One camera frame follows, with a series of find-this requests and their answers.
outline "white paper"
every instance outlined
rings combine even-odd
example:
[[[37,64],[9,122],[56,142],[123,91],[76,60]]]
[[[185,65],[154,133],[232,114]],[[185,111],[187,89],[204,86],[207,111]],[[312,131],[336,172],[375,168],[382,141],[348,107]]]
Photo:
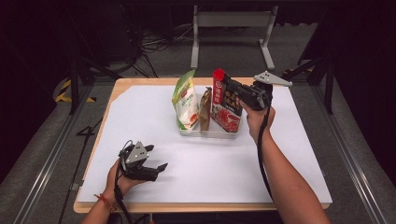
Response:
[[[154,145],[144,166],[168,163],[155,182],[133,187],[124,201],[134,203],[270,203],[248,134],[246,112],[235,139],[182,136],[172,105],[175,86],[132,86],[111,105],[78,202],[96,202],[109,168],[128,140]],[[203,93],[205,86],[196,86]],[[306,136],[290,90],[274,87],[276,118],[272,135],[294,167],[318,195],[332,198]]]

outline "gray carpet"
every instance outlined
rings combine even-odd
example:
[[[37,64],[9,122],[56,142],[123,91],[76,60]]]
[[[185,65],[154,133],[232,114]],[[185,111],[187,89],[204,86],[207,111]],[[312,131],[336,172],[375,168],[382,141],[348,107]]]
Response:
[[[296,62],[315,27],[315,25],[295,27],[286,25],[274,28],[269,44],[276,66],[274,74],[280,75],[284,70],[297,66]],[[264,71],[265,63],[256,40],[258,37],[260,37],[260,30],[257,29],[246,29],[242,34],[219,29],[202,32],[199,68],[196,76],[210,77],[212,71],[218,67],[222,67],[233,77],[252,77]],[[148,56],[159,77],[179,77],[190,70],[191,41],[184,40],[163,51],[150,53]],[[144,62],[139,60],[137,63],[150,73]],[[122,64],[114,63],[112,68],[117,66],[122,66]],[[142,77],[133,68],[121,75]],[[304,75],[295,78],[291,93],[332,195],[333,204],[326,210],[326,213],[333,223],[373,223],[340,156],[337,142],[326,122],[326,115],[319,109],[320,106],[314,97],[312,87],[301,80],[304,80]],[[90,93],[90,96],[96,97],[97,101],[83,105],[77,122],[66,137],[62,155],[35,204],[28,223],[56,223],[60,219],[84,146],[84,136],[76,136],[76,134],[87,126],[94,126],[100,120],[105,112],[113,85],[114,82],[108,77],[97,78]],[[55,145],[62,127],[69,118],[69,110],[69,103],[58,103],[0,186],[0,223],[14,221],[35,183],[35,178]],[[377,164],[337,86],[334,88],[333,112],[347,144],[373,189],[381,211],[388,223],[396,223],[394,211],[396,190]],[[96,135],[89,139],[82,153],[81,165],[74,183],[81,184],[80,180],[90,157],[95,137]],[[71,190],[62,223],[79,223],[83,219],[84,215],[77,214],[73,210],[76,196],[77,191]]]

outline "snack bag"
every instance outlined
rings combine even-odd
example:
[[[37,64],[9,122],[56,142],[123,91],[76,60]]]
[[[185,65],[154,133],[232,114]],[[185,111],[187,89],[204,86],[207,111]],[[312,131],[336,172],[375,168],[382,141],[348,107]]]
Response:
[[[213,72],[211,117],[228,133],[237,133],[242,107],[236,103],[235,91],[228,88],[227,78],[220,68]]]
[[[198,121],[199,105],[192,82],[195,70],[182,76],[176,84],[172,104],[177,114],[177,126],[180,130],[191,130]]]
[[[201,98],[201,106],[199,112],[199,125],[202,131],[209,130],[210,124],[210,108],[212,106],[212,88],[206,87],[206,91]]]

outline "green snack bag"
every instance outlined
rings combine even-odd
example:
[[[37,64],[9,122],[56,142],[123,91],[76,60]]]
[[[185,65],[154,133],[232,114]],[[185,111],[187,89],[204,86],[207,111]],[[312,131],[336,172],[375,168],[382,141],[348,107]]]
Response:
[[[192,82],[195,70],[182,76],[176,84],[172,104],[177,114],[177,126],[180,130],[191,130],[198,121],[198,97]]]

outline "red package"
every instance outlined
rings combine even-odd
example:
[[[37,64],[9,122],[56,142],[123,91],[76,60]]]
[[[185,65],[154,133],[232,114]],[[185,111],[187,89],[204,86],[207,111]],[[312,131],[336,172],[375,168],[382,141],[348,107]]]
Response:
[[[242,107],[236,103],[235,91],[228,88],[228,78],[220,68],[213,72],[211,117],[228,133],[237,133]]]

